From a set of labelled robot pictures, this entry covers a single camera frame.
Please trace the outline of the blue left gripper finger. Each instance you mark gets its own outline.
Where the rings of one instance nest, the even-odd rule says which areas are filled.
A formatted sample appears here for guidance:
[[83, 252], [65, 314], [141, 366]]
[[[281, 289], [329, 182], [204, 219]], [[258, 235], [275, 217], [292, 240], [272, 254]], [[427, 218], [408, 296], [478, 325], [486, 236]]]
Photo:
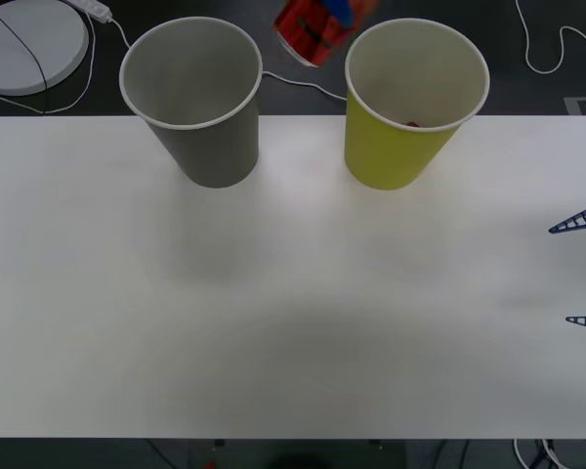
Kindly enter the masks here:
[[343, 27], [353, 27], [356, 13], [350, 0], [321, 0], [320, 3]]

